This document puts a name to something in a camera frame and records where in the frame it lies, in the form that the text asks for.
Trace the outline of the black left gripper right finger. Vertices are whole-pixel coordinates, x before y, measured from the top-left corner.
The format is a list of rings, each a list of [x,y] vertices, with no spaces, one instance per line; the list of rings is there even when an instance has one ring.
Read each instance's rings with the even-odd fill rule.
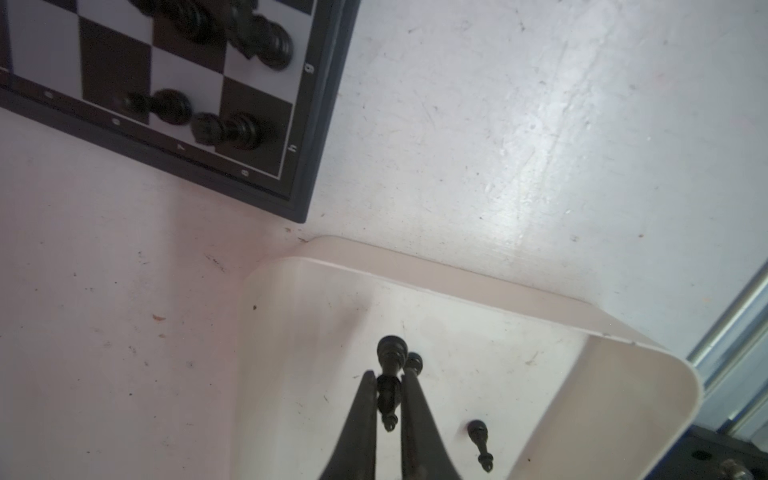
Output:
[[[440,437],[416,371],[402,375],[401,473],[404,479],[460,479]]]

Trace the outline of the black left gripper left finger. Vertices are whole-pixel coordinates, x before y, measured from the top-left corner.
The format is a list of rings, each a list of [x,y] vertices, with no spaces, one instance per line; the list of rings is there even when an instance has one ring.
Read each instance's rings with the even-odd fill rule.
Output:
[[[377,377],[366,371],[320,479],[373,480],[376,475]]]

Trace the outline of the black chess piece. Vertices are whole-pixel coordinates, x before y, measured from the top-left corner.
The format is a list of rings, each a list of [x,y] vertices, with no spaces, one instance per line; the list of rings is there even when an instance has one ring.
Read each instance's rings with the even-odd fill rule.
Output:
[[[382,368],[377,377],[377,408],[385,430],[392,432],[398,423],[396,409],[401,403],[398,374],[407,360],[407,343],[398,336],[385,336],[377,345],[377,356]]]

